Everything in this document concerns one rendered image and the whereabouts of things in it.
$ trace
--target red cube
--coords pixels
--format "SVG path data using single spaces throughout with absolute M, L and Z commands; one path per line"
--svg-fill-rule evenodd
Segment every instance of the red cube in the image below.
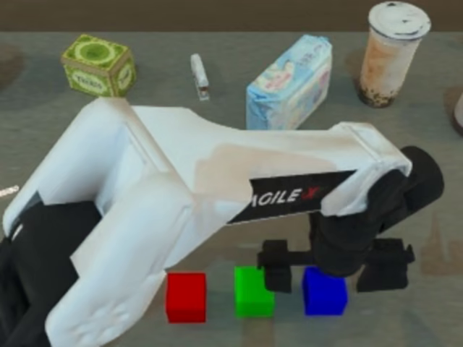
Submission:
M 168 273 L 166 314 L 169 323 L 204 323 L 205 273 Z

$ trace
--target white lid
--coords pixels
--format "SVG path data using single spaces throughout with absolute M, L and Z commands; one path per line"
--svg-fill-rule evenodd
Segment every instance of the white lid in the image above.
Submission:
M 431 21 L 426 12 L 401 1 L 388 1 L 374 6 L 370 10 L 368 21 L 380 34 L 397 40 L 415 40 L 431 29 Z

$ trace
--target white marker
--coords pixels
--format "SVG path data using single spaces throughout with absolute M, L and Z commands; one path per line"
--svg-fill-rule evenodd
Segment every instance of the white marker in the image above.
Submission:
M 201 101 L 209 100 L 209 81 L 205 74 L 203 61 L 199 54 L 195 53 L 191 56 L 191 71 L 195 78 L 197 95 Z
M 13 186 L 10 188 L 5 188 L 0 190 L 0 197 L 5 197 L 7 195 L 14 194 L 20 190 L 20 186 Z

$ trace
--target gray tabletop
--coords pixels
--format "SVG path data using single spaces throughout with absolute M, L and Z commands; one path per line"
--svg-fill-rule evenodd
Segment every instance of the gray tabletop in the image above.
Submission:
M 99 33 L 127 44 L 138 65 L 131 104 L 185 106 L 211 121 L 245 127 L 245 87 L 300 33 Z M 366 121 L 390 140 L 417 145 L 433 155 L 446 179 L 434 205 L 388 233 L 413 244 L 417 261 L 405 291 L 351 293 L 343 317 L 306 318 L 295 272 L 292 295 L 277 295 L 272 320 L 234 317 L 233 267 L 255 264 L 264 239 L 287 238 L 293 249 L 308 245 L 305 216 L 229 227 L 175 270 L 208 274 L 208 322 L 169 325 L 163 291 L 119 347 L 449 347 L 463 344 L 463 139 L 449 112 L 463 92 L 463 35 L 430 34 L 417 52 L 404 89 L 388 109 L 358 101 L 358 74 L 366 33 L 329 33 L 334 73 L 327 101 L 303 125 L 326 129 L 340 121 Z M 70 90 L 59 63 L 77 34 L 0 34 L 0 189 L 22 185 L 78 111 L 92 97 Z M 200 53 L 211 100 L 197 99 L 189 57 Z M 10 197 L 0 198 L 0 211 Z

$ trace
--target green box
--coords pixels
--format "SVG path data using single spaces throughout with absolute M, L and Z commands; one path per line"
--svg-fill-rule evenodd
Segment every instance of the green box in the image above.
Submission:
M 264 272 L 254 266 L 235 267 L 234 296 L 238 317 L 272 317 L 275 293 L 266 289 Z
M 137 78 L 128 47 L 86 34 L 62 54 L 61 62 L 69 86 L 94 96 L 122 97 Z

